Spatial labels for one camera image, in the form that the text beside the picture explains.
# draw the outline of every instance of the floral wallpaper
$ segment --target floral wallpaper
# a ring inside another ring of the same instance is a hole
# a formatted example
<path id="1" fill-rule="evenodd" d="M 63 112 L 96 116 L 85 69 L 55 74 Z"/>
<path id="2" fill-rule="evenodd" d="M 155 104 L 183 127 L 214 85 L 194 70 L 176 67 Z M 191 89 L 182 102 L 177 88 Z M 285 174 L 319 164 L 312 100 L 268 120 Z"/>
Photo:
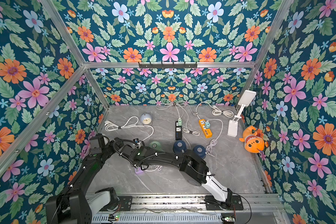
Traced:
<path id="1" fill-rule="evenodd" d="M 255 60 L 281 2 L 68 0 L 60 14 L 87 61 L 243 62 Z"/>
<path id="2" fill-rule="evenodd" d="M 0 1 L 0 155 L 76 67 L 40 3 Z"/>
<path id="3" fill-rule="evenodd" d="M 46 223 L 44 204 L 76 175 L 102 118 L 83 75 L 0 179 L 0 223 Z"/>
<path id="4" fill-rule="evenodd" d="M 301 0 L 283 22 L 252 89 L 270 186 L 294 224 L 336 223 L 336 0 Z"/>

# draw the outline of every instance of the green round object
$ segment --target green round object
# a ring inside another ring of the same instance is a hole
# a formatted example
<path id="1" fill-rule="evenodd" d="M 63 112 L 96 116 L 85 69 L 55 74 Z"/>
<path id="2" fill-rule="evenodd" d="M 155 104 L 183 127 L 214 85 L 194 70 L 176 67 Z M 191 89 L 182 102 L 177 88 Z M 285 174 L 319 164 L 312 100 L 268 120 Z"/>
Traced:
<path id="1" fill-rule="evenodd" d="M 149 147 L 155 150 L 163 151 L 162 145 L 159 143 L 159 141 L 152 141 L 151 143 L 149 143 Z"/>

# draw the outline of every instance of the white desk lamp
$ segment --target white desk lamp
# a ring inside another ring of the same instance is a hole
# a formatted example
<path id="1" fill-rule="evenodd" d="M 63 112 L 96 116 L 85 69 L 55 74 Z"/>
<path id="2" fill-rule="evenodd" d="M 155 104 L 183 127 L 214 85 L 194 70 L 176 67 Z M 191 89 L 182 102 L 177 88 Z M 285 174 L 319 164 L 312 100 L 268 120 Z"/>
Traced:
<path id="1" fill-rule="evenodd" d="M 242 97 L 240 98 L 239 102 L 237 103 L 238 105 L 240 105 L 240 109 L 239 112 L 237 113 L 237 115 L 234 116 L 234 118 L 232 120 L 229 120 L 229 128 L 228 128 L 228 135 L 229 136 L 233 136 L 236 137 L 237 136 L 237 122 L 239 119 L 241 119 L 241 115 L 242 115 L 242 110 L 244 110 L 245 107 L 249 106 L 249 104 L 251 103 L 251 101 L 254 99 L 254 97 L 256 96 L 256 92 L 255 91 L 250 91 L 250 90 L 246 90 L 244 91 L 244 93 L 242 94 Z"/>

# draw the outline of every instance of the clownfish plush toy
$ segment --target clownfish plush toy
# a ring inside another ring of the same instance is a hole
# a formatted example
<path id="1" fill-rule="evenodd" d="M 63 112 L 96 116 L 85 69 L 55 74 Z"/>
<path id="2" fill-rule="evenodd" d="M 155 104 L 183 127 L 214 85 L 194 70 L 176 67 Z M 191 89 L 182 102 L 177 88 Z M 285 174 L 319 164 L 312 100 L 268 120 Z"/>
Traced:
<path id="1" fill-rule="evenodd" d="M 244 147 L 248 152 L 259 153 L 264 150 L 265 143 L 261 137 L 256 136 L 257 132 L 253 133 L 253 130 L 256 130 L 256 128 L 253 126 L 247 127 L 239 140 L 244 142 Z"/>

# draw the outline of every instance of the blue round container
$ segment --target blue round container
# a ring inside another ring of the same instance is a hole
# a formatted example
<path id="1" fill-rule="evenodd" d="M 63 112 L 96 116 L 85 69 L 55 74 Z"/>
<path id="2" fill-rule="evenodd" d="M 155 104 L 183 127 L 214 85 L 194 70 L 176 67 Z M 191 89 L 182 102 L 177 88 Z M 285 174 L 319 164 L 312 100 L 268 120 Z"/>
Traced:
<path id="1" fill-rule="evenodd" d="M 175 141 L 173 145 L 173 151 L 174 153 L 186 152 L 187 151 L 186 143 L 183 140 Z"/>
<path id="2" fill-rule="evenodd" d="M 206 149 L 204 146 L 201 146 L 201 145 L 194 146 L 193 152 L 195 152 L 200 158 L 202 159 L 205 158 Z"/>

